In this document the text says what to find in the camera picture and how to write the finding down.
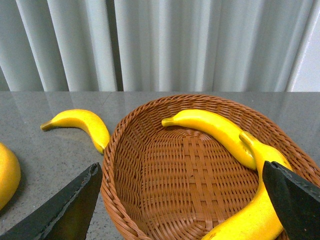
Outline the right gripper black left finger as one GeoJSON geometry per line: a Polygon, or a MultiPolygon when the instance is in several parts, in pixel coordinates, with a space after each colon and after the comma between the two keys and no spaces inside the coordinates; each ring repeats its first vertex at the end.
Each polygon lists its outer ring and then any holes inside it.
{"type": "Polygon", "coordinates": [[[102,184],[94,163],[26,218],[2,240],[85,240],[102,184]]]}

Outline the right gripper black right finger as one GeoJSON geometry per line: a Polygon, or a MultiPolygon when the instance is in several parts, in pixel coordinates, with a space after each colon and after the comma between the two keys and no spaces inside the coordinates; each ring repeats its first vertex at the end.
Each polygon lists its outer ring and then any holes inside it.
{"type": "Polygon", "coordinates": [[[266,161],[262,178],[290,240],[320,238],[320,188],[278,162],[266,161]]]}

